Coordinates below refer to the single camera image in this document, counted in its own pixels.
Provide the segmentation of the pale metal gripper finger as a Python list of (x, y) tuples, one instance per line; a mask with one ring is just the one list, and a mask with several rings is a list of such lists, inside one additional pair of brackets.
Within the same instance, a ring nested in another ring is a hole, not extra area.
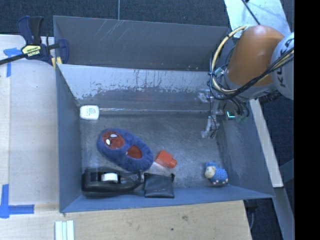
[(220, 127), (216, 116), (210, 115), (207, 119), (205, 130), (200, 132), (202, 138), (215, 138)]
[(200, 89), (198, 91), (198, 99), (201, 102), (212, 102), (214, 97), (209, 89)]

